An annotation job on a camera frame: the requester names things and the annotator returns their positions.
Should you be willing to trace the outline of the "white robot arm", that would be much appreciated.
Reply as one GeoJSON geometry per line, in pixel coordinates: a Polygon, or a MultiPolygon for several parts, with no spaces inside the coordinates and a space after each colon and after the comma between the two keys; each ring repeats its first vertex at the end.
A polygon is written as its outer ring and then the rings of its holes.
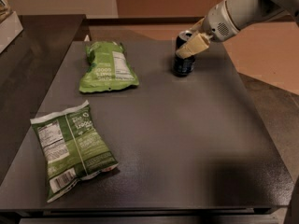
{"type": "Polygon", "coordinates": [[[176,50],[176,55],[187,59],[208,49],[211,41],[226,41],[253,23],[285,14],[299,24],[299,0],[223,0],[191,28],[192,36],[176,50]]]}

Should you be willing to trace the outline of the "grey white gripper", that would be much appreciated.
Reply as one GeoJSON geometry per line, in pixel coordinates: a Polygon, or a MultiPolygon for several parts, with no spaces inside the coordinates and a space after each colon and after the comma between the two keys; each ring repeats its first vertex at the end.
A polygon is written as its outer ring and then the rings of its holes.
{"type": "Polygon", "coordinates": [[[239,33],[230,17],[226,0],[210,9],[205,18],[194,24],[190,31],[194,34],[175,52],[181,59],[205,51],[210,46],[210,40],[224,42],[239,33]]]}

